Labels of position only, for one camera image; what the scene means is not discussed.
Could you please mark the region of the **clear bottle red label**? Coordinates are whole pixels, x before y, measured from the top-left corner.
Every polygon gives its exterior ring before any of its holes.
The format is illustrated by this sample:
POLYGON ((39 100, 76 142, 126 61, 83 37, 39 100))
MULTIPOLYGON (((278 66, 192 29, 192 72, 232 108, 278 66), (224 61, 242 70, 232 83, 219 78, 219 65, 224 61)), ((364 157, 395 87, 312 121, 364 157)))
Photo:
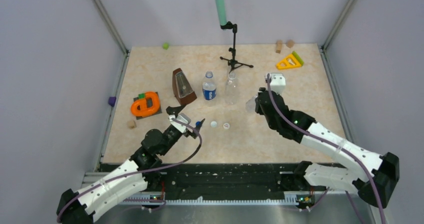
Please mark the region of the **clear bottle red label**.
POLYGON ((254 113, 256 111, 256 100, 257 100, 257 95, 253 96, 251 99, 249 99, 246 104, 245 104, 245 108, 246 111, 248 113, 254 113))

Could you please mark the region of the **clear bottle white cap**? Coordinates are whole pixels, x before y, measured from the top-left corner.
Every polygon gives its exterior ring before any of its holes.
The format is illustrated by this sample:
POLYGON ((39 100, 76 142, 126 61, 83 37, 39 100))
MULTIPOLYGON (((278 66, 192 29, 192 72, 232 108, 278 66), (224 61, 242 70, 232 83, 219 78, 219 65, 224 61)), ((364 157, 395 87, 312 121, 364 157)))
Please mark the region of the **clear bottle white cap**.
POLYGON ((234 105, 237 103, 239 98, 238 79, 236 73, 231 71, 228 74, 227 81, 225 84, 225 101, 228 105, 234 105))

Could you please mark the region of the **clear Pepsi plastic bottle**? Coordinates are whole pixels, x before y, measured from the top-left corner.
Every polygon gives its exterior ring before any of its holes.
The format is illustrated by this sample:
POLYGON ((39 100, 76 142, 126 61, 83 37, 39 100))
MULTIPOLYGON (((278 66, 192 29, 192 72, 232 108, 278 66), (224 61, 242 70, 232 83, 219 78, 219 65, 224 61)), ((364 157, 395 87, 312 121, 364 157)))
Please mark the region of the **clear Pepsi plastic bottle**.
POLYGON ((214 74, 212 71, 207 71, 205 73, 204 79, 202 81, 202 93, 206 101, 211 101, 216 98, 217 87, 214 81, 214 74))

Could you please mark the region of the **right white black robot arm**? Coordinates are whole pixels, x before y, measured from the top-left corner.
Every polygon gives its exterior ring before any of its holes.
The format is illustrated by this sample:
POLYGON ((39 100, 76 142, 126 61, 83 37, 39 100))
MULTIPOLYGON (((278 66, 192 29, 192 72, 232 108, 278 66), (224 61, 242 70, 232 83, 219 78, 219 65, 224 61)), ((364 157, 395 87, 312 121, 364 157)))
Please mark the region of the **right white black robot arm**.
POLYGON ((331 132, 314 117, 290 110, 277 93, 261 87, 255 112, 263 115, 270 129, 282 137, 320 151, 342 165, 340 168, 302 161, 293 176, 299 190, 326 186, 356 192, 367 204, 385 209, 400 179, 399 157, 378 154, 331 132))

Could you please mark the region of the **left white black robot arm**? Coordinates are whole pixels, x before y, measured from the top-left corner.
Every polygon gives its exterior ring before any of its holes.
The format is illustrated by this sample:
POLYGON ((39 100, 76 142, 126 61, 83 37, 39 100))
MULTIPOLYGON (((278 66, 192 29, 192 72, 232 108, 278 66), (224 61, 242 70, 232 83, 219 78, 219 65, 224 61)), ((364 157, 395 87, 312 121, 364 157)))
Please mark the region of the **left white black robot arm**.
POLYGON ((58 224, 93 224, 106 212, 130 196, 144 190, 154 191, 160 186, 160 177, 154 172, 179 166, 195 156, 175 164, 163 166, 160 156, 165 155, 182 137, 200 138, 204 120, 194 127, 182 113, 183 106, 168 107, 169 126, 164 130, 149 130, 141 146, 120 166, 89 186, 62 193, 57 208, 58 224))

